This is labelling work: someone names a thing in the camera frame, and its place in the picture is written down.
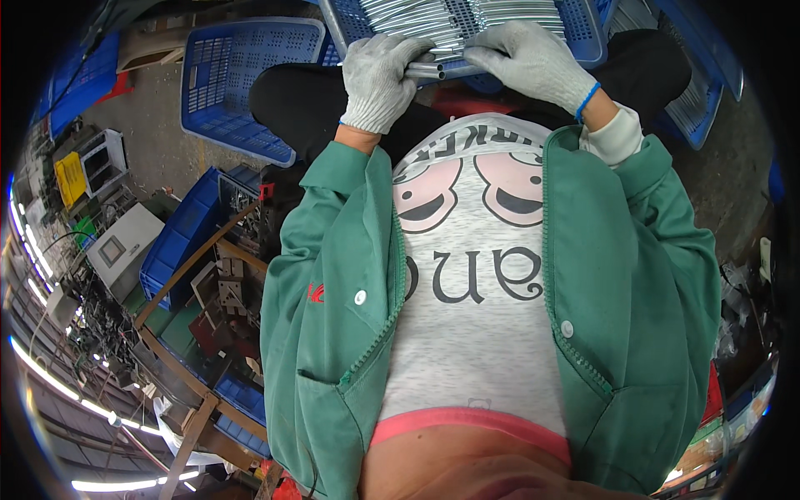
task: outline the white plastic bag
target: white plastic bag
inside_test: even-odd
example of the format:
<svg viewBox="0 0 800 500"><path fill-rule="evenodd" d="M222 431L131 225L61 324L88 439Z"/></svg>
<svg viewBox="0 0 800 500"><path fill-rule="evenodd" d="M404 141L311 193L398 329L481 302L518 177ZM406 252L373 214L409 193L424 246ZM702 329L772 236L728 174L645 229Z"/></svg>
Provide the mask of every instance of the white plastic bag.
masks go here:
<svg viewBox="0 0 800 500"><path fill-rule="evenodd" d="M166 441L166 445L170 448L172 454L177 455L181 444L183 444L183 436L172 432L170 426L161 418L171 407L172 401L169 399L164 398L164 401L162 401L161 398L153 398L153 412L155 413L156 420L158 420L158 430L161 431L161 436L164 437L164 441ZM193 451L189 455L189 460L186 464L188 466L209 466L211 464L223 462L224 460L222 460L219 455Z"/></svg>

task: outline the jacket snap button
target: jacket snap button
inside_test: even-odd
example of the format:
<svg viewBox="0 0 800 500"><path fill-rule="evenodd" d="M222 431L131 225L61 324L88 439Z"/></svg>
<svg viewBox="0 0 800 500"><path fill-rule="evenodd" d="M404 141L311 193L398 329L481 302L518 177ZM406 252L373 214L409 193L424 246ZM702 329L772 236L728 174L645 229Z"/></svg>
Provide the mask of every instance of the jacket snap button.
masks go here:
<svg viewBox="0 0 800 500"><path fill-rule="evenodd" d="M571 338L572 334L574 334L574 333L575 333L575 330L573 330L573 328L572 328L572 323L570 323L568 321L564 321L561 324L561 335L563 335L565 338Z"/></svg>

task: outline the hand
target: hand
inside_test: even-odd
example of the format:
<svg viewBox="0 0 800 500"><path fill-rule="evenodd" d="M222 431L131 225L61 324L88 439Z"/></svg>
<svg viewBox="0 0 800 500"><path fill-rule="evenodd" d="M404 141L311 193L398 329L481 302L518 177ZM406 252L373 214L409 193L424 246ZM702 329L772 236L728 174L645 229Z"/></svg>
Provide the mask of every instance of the hand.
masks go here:
<svg viewBox="0 0 800 500"><path fill-rule="evenodd" d="M341 123L387 134L417 92L417 79L403 76L406 66L434 46L428 38L386 34L351 43L342 65L348 99Z"/></svg>
<svg viewBox="0 0 800 500"><path fill-rule="evenodd" d="M578 121L597 90L597 80L580 67L566 43L535 22L508 21L482 31L468 44L468 62L521 94L564 108Z"/></svg>

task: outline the person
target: person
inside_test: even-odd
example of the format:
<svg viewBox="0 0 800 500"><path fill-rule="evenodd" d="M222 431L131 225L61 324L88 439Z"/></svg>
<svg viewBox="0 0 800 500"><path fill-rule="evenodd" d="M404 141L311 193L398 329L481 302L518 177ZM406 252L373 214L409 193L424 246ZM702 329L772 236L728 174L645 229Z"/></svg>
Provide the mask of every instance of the person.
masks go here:
<svg viewBox="0 0 800 500"><path fill-rule="evenodd" d="M530 104L448 122L403 76L432 46L379 34L250 91L310 164L264 285L271 453L314 498L650 494L698 428L719 317L714 237L642 135L686 57L631 31L587 72L508 22L464 58Z"/></svg>

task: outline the sleeve cuff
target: sleeve cuff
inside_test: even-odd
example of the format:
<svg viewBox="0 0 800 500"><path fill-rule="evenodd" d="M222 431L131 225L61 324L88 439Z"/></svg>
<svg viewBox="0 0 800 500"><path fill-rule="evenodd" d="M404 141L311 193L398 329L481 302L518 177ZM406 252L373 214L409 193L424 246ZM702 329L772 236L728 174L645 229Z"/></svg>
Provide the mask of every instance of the sleeve cuff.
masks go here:
<svg viewBox="0 0 800 500"><path fill-rule="evenodd" d="M319 187L350 196L357 187L364 184L364 172L369 161L368 154L331 141L311 164L300 181L300 186Z"/></svg>
<svg viewBox="0 0 800 500"><path fill-rule="evenodd" d="M589 132L584 126L580 137L582 150L589 151L613 169L638 153L644 141L638 113L618 102L616 104L619 111L606 126L595 132Z"/></svg>

